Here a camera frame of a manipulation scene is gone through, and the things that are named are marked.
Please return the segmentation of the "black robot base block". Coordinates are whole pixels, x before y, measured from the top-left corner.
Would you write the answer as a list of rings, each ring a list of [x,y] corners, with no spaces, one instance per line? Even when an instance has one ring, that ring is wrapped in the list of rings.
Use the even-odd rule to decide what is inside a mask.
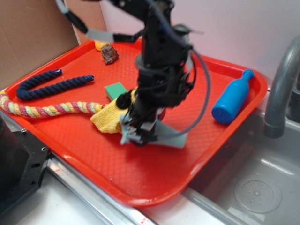
[[[0,215],[36,192],[49,148],[29,131],[12,131],[0,119]]]

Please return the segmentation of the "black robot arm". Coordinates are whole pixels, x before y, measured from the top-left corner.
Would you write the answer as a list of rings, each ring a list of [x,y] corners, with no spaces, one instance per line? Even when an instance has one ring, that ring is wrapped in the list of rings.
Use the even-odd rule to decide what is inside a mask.
[[[142,52],[135,59],[139,70],[138,87],[131,91],[135,100],[123,94],[112,103],[122,107],[118,115],[122,132],[121,143],[138,146],[156,144],[182,148],[187,133],[162,123],[166,108],[178,106],[194,87],[188,80],[193,67],[189,29],[172,26],[170,0],[114,0],[113,5],[143,21],[144,28],[133,35],[107,33],[89,29],[73,13],[66,15],[87,37],[108,42],[135,42],[142,39]]]

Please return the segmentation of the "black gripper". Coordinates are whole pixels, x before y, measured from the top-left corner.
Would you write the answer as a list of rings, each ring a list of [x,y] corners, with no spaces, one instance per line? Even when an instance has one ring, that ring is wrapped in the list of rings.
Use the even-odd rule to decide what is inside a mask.
[[[189,82],[189,74],[195,68],[191,58],[178,66],[151,68],[141,58],[135,60],[139,69],[138,88],[117,98],[120,109],[128,109],[129,118],[122,119],[125,125],[126,142],[141,143],[137,131],[143,138],[141,146],[148,143],[155,133],[156,122],[165,108],[178,106],[193,89],[195,82]]]

